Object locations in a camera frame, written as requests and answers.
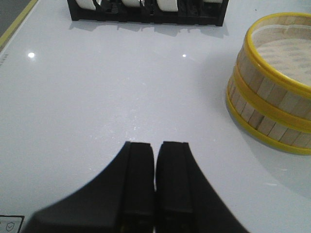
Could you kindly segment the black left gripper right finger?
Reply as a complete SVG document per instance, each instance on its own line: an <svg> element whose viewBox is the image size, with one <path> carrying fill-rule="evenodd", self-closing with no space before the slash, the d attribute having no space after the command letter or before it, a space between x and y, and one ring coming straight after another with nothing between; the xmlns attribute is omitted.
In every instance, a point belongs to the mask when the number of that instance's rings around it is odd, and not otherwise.
<svg viewBox="0 0 311 233"><path fill-rule="evenodd" d="M188 143L163 142L156 163L157 233L246 233L196 163Z"/></svg>

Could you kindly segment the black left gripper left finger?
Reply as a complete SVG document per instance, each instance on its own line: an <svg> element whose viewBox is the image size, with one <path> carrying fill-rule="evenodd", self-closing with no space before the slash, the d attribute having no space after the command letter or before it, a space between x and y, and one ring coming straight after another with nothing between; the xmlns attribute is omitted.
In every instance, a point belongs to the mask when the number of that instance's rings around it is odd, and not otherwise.
<svg viewBox="0 0 311 233"><path fill-rule="evenodd" d="M154 155L150 144L126 142L84 187L35 212L25 233L151 233Z"/></svg>

